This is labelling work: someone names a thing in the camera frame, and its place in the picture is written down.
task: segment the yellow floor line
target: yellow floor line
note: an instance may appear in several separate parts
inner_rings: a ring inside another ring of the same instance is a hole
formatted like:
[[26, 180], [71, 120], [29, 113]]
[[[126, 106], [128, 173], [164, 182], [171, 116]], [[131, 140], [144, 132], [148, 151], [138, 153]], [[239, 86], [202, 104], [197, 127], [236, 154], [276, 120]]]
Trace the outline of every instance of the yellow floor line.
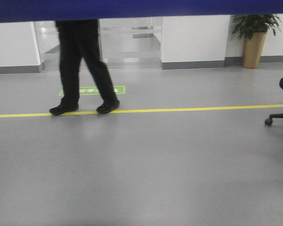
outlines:
[[[186, 112], [186, 111], [211, 111], [211, 110], [233, 110], [233, 109], [254, 109], [254, 108], [275, 108], [283, 107], [281, 105], [246, 105], [246, 106], [224, 106], [224, 107], [194, 107], [194, 108], [161, 108], [161, 109], [137, 109], [137, 110], [114, 110], [111, 113], [149, 113], [149, 112]], [[92, 112], [68, 112], [63, 115], [83, 115], [97, 114]], [[32, 113], [32, 114], [0, 114], [0, 118], [15, 118], [15, 117], [37, 117], [51, 116], [50, 113]]]

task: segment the chair base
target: chair base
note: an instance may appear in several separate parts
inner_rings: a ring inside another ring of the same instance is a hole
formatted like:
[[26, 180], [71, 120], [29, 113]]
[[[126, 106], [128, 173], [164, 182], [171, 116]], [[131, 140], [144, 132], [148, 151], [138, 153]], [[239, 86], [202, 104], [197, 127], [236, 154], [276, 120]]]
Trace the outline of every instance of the chair base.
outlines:
[[269, 118], [265, 120], [265, 124], [267, 126], [271, 126], [273, 124], [273, 118], [283, 119], [283, 113], [281, 114], [270, 114]]

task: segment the gray baseboard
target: gray baseboard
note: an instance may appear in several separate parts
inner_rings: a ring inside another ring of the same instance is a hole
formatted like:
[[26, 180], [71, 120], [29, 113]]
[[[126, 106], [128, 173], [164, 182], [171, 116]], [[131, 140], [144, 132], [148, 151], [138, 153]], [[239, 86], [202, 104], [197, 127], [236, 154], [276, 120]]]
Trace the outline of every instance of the gray baseboard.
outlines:
[[219, 68], [219, 67], [224, 67], [224, 66], [225, 66], [225, 61], [224, 60], [161, 63], [162, 70], [196, 69], [196, 68]]
[[[169, 62], [162, 63], [161, 68], [163, 70], [172, 69], [197, 69], [197, 68], [220, 68], [226, 65], [241, 64], [242, 57], [226, 57], [225, 60], [218, 61], [195, 61], [195, 62]], [[273, 63], [283, 62], [283, 56], [262, 56], [260, 63]]]
[[36, 66], [0, 67], [0, 74], [40, 73], [43, 69], [44, 69], [44, 63]]
[[[226, 57], [225, 65], [236, 65], [241, 64], [242, 57]], [[262, 56], [260, 58], [260, 63], [273, 63], [273, 62], [283, 62], [283, 56]]]

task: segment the person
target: person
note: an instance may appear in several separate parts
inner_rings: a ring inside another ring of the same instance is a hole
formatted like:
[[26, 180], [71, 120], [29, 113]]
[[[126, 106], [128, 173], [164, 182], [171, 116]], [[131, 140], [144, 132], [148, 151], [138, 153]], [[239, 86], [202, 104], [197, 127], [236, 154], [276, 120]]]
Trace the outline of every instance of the person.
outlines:
[[108, 68], [100, 59], [98, 20], [56, 21], [60, 41], [60, 78], [64, 96], [50, 113], [60, 115], [79, 108], [79, 68], [84, 58], [103, 99], [97, 112], [105, 114], [119, 107]]

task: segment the green floor sign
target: green floor sign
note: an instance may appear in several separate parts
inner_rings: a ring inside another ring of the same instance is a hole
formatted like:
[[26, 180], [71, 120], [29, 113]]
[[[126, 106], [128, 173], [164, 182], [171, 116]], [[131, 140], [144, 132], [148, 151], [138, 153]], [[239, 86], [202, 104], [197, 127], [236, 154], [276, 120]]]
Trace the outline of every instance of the green floor sign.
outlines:
[[[126, 92], [126, 86], [114, 86], [114, 92], [116, 94], [124, 94]], [[96, 86], [80, 87], [80, 95], [98, 95], [100, 94]]]

